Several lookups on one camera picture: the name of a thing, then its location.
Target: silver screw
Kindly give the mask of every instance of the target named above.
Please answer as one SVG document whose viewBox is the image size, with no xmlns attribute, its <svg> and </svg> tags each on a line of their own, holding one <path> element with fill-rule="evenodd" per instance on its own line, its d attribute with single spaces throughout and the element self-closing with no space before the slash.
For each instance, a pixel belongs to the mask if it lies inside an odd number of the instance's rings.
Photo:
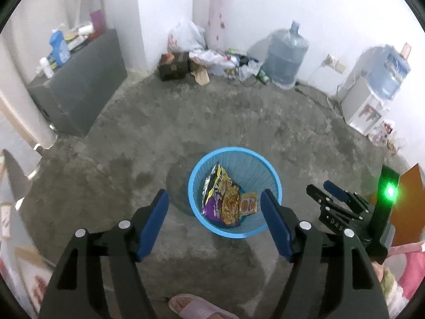
<svg viewBox="0 0 425 319">
<path fill-rule="evenodd" d="M 86 231 L 85 231 L 84 229 L 78 229 L 78 230 L 75 232 L 75 236 L 76 236 L 76 237 L 83 237 L 85 234 L 86 234 Z"/>
<path fill-rule="evenodd" d="M 118 227 L 120 227 L 120 229 L 127 229 L 128 227 L 130 227 L 130 225 L 131 223 L 130 221 L 127 221 L 127 219 L 118 223 Z"/>
<path fill-rule="evenodd" d="M 310 230 L 312 228 L 312 225 L 310 224 L 310 222 L 301 221 L 300 222 L 300 228 L 304 229 L 304 230 Z"/>
<path fill-rule="evenodd" d="M 348 236 L 348 237 L 354 237 L 354 232 L 348 228 L 344 230 L 344 234 L 345 236 Z"/>
</svg>

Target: blue basket rim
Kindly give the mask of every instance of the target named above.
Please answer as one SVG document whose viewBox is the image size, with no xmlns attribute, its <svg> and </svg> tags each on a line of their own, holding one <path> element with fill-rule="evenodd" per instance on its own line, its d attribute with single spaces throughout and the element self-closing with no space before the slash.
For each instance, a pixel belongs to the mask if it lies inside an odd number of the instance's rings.
<svg viewBox="0 0 425 319">
<path fill-rule="evenodd" d="M 276 172 L 275 168 L 273 168 L 273 166 L 270 164 L 270 162 L 267 161 L 267 159 L 265 159 L 262 155 L 259 155 L 258 153 L 254 152 L 252 150 L 246 149 L 246 148 L 239 148 L 239 147 L 234 147 L 234 146 L 214 150 L 214 151 L 208 153 L 207 155 L 205 155 L 204 157 L 202 157 L 200 159 L 200 161 L 196 164 L 196 166 L 193 168 L 192 173 L 190 174 L 190 178 L 189 178 L 189 184 L 188 184 L 189 203 L 190 203 L 190 207 L 192 208 L 192 211 L 195 214 L 196 218 L 208 230 L 212 231 L 213 233 L 216 233 L 217 235 L 224 236 L 224 237 L 245 238 L 245 237 L 254 236 L 255 234 L 258 234 L 258 233 L 264 231 L 267 228 L 267 224 L 264 224 L 264 225 L 258 227 L 257 229 L 254 229 L 254 230 L 249 231 L 247 233 L 228 233 L 227 231 L 222 231 L 222 230 L 216 228 L 214 225 L 212 225 L 204 216 L 201 215 L 198 207 L 196 206 L 195 198 L 193 197 L 193 184 L 195 182 L 195 176 L 198 173 L 201 166 L 213 156 L 216 156 L 220 153 L 232 152 L 232 151 L 248 153 L 248 154 L 254 156 L 255 158 L 257 158 L 258 160 L 260 160 L 261 162 L 264 163 L 264 165 L 270 170 L 270 172 L 272 173 L 272 175 L 275 179 L 275 182 L 276 182 L 276 185 L 277 185 L 277 188 L 278 188 L 277 200 L 278 200 L 279 205 L 282 205 L 282 184 L 281 184 L 281 181 L 279 179 L 278 173 Z"/>
</svg>

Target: water jug neck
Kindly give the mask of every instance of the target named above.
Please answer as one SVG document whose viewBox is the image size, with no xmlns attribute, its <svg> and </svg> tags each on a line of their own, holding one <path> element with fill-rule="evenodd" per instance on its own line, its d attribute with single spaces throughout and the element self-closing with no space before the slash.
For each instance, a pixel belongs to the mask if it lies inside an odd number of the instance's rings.
<svg viewBox="0 0 425 319">
<path fill-rule="evenodd" d="M 298 29 L 300 28 L 300 24 L 296 21 L 292 22 L 290 33 L 298 33 Z"/>
</svg>

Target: wall socket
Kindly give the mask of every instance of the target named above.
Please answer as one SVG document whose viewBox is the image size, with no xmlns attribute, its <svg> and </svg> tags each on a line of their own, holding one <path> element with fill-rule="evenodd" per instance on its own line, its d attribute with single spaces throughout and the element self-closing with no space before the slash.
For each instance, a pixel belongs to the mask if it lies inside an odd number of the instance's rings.
<svg viewBox="0 0 425 319">
<path fill-rule="evenodd" d="M 338 60 L 335 56 L 328 54 L 326 59 L 322 62 L 322 67 L 330 67 L 336 72 L 342 74 L 347 67 L 341 60 Z"/>
</svg>

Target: dark gray box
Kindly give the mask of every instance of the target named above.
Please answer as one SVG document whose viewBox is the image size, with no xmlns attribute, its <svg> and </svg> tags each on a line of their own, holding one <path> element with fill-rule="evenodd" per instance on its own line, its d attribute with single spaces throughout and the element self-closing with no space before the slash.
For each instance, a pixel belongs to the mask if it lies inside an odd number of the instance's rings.
<svg viewBox="0 0 425 319">
<path fill-rule="evenodd" d="M 36 77 L 27 89 L 58 132 L 86 136 L 126 77 L 118 37 L 111 29 L 72 54 L 51 79 Z"/>
</svg>

